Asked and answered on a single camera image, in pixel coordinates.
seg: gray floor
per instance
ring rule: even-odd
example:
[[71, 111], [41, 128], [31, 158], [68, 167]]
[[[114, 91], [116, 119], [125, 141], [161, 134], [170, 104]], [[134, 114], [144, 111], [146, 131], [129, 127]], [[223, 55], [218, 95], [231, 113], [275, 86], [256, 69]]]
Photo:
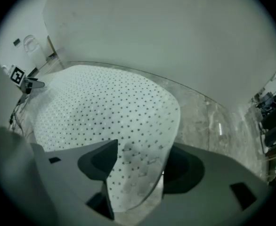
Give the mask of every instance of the gray floor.
[[[258, 177], [266, 180], [266, 161], [261, 152], [257, 123], [260, 112], [251, 106], [248, 110], [231, 113], [208, 97], [168, 79], [127, 67], [93, 62], [69, 62], [52, 66], [49, 73], [73, 65], [96, 65], [138, 73], [168, 90], [179, 102], [181, 122], [176, 142], [195, 146], [234, 158]], [[162, 179], [152, 195], [138, 207], [116, 213], [115, 220], [122, 225], [135, 225], [160, 203]]]

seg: black cable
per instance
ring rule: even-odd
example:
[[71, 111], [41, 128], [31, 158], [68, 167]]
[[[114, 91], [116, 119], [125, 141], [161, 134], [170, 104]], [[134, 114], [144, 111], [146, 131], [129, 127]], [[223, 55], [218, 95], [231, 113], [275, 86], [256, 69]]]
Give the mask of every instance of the black cable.
[[23, 112], [23, 110], [25, 109], [25, 107], [26, 107], [26, 105], [27, 105], [27, 103], [28, 103], [28, 101], [29, 101], [29, 98], [28, 98], [28, 96], [26, 97], [26, 102], [25, 102], [25, 105], [21, 108], [21, 110], [20, 110], [20, 113], [22, 113]]
[[21, 129], [21, 132], [22, 132], [22, 136], [24, 136], [24, 131], [23, 131], [23, 128], [21, 126], [21, 123], [18, 119], [18, 117], [16, 116], [16, 113], [14, 113], [14, 117], [15, 117], [15, 120], [16, 120], [16, 124], [18, 125], [18, 127]]
[[21, 105], [21, 104], [16, 105], [12, 113], [16, 113], [16, 112], [18, 111], [18, 109], [20, 108], [20, 105]]
[[11, 129], [13, 132], [15, 132], [15, 129], [16, 129], [16, 123], [12, 122], [11, 124]]
[[263, 103], [266, 103], [269, 99], [272, 99], [273, 98], [273, 96], [272, 97], [269, 97], [267, 100], [265, 100], [264, 102], [260, 102], [260, 103], [257, 103], [256, 105], [255, 105], [255, 107], [257, 107], [258, 105], [260, 105], [260, 104], [263, 104]]

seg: white cloth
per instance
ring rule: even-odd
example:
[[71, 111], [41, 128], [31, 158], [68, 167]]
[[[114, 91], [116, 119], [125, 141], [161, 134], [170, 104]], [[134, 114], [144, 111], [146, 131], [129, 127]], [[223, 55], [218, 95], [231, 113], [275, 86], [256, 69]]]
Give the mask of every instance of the white cloth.
[[130, 72], [77, 65], [40, 79], [28, 105], [37, 142], [45, 151], [118, 139], [107, 179], [114, 211], [138, 206], [154, 189], [180, 122], [176, 99]]

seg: marble surface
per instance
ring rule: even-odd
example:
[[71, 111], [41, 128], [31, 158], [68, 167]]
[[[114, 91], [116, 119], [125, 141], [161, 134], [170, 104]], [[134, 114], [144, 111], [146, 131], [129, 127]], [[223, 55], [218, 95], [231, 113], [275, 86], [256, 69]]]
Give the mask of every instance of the marble surface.
[[[95, 63], [69, 62], [64, 68], [73, 65], [96, 65], [138, 73], [168, 90], [181, 107], [181, 121], [175, 141], [234, 158], [262, 180], [266, 180], [267, 162], [261, 152], [260, 131], [257, 123], [260, 112], [254, 106], [243, 108], [236, 113], [227, 111], [210, 98], [171, 80], [131, 68]], [[49, 73], [62, 70], [52, 68]], [[116, 213], [115, 221], [121, 225], [136, 225], [161, 201], [160, 183], [141, 205], [127, 212]]]

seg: white wall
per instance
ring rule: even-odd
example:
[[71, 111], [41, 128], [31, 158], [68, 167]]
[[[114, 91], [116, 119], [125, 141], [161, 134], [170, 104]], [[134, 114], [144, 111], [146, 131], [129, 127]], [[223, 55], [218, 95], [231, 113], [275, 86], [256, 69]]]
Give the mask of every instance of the white wall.
[[[0, 26], [0, 65], [16, 64], [27, 74], [35, 68], [23, 46], [24, 38], [30, 34], [38, 40], [45, 56], [53, 53], [42, 17], [45, 3], [46, 0], [19, 0], [7, 14]], [[13, 42], [18, 38], [21, 43], [15, 47]]]
[[60, 58], [140, 69], [230, 110], [276, 72], [276, 27], [256, 0], [48, 0]]

